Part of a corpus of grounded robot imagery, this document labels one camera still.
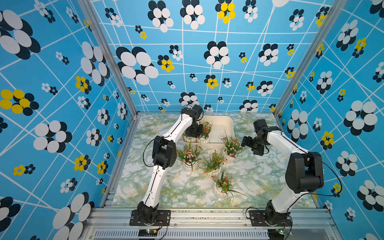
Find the potted plant red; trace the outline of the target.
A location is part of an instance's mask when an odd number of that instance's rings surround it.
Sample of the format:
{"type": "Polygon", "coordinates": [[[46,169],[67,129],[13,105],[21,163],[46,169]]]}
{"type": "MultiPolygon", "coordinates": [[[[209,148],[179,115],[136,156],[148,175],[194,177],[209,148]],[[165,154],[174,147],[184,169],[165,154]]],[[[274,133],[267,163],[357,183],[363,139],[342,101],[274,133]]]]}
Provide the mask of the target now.
{"type": "Polygon", "coordinates": [[[182,140],[186,143],[197,143],[198,139],[195,137],[189,137],[187,135],[183,135],[182,140]]]}
{"type": "Polygon", "coordinates": [[[212,131],[213,123],[210,122],[202,122],[203,125],[203,133],[199,138],[200,143],[209,143],[210,141],[210,133],[212,131]]]}

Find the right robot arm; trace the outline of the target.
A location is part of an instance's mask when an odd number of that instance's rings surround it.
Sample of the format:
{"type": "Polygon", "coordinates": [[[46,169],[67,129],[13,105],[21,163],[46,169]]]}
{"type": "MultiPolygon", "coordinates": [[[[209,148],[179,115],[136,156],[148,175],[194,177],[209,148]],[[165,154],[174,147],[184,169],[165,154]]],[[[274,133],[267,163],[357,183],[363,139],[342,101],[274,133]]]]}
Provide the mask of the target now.
{"type": "Polygon", "coordinates": [[[256,137],[243,137],[241,146],[251,148],[255,155],[263,156],[268,145],[277,148],[289,162],[285,173],[286,185],[267,203],[266,222],[275,226],[290,215],[291,208],[304,195],[324,186],[323,161],[319,153],[309,152],[286,137],[280,128],[269,127],[265,120],[254,122],[256,137]]]}

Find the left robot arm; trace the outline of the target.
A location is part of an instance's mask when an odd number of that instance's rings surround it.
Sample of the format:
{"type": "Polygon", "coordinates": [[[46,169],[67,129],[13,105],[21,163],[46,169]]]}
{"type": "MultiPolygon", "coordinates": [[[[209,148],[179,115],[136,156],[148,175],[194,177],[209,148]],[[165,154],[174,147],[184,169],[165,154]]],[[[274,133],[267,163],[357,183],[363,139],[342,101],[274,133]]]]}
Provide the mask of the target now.
{"type": "Polygon", "coordinates": [[[186,131],[192,133],[194,137],[199,135],[201,127],[198,120],[202,115],[203,108],[199,105],[184,107],[173,126],[162,136],[153,139],[152,176],[146,194],[137,206],[138,214],[145,223],[152,224],[156,221],[166,173],[177,160],[177,142],[186,131]]]}

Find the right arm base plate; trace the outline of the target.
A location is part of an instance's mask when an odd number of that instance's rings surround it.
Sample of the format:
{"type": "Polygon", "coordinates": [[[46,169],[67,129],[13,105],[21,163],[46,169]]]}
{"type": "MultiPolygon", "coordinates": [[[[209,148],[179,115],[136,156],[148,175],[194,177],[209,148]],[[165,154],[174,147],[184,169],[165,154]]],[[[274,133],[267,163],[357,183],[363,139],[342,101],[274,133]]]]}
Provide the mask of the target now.
{"type": "Polygon", "coordinates": [[[248,211],[247,216],[250,218],[253,227],[290,227],[292,226],[292,218],[287,213],[275,213],[273,211],[248,211]]]}

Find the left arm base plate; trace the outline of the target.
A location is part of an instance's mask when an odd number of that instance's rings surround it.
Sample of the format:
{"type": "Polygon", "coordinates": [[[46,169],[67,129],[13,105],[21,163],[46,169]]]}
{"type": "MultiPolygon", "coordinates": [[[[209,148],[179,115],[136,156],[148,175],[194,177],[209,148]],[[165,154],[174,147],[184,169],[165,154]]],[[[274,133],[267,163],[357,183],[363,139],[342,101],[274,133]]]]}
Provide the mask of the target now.
{"type": "Polygon", "coordinates": [[[151,213],[147,216],[138,210],[131,212],[130,226],[136,227],[160,227],[169,226],[171,220],[170,210],[157,210],[155,213],[151,213]]]}

